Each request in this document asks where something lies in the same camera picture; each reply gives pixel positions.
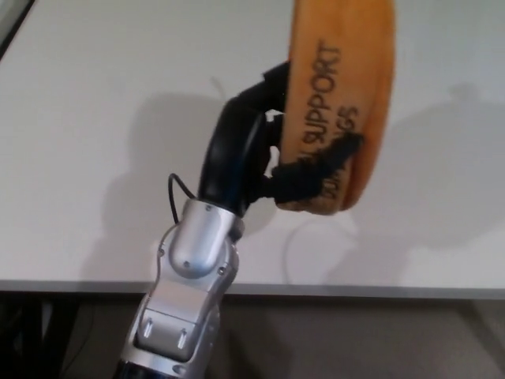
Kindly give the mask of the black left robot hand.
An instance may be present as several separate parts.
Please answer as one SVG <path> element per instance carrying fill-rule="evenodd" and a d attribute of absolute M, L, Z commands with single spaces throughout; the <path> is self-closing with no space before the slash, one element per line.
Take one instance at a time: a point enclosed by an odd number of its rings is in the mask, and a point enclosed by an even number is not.
<path fill-rule="evenodd" d="M 243 217 L 260 198 L 277 205 L 307 205 L 322 192 L 324 180 L 361 147 L 359 133 L 346 132 L 313 158 L 281 163 L 264 171 L 269 149 L 280 146 L 287 128 L 282 115 L 269 122 L 267 111 L 283 111 L 290 64 L 268 70 L 263 80 L 230 99 L 222 109 L 208 145 L 197 197 Z"/>

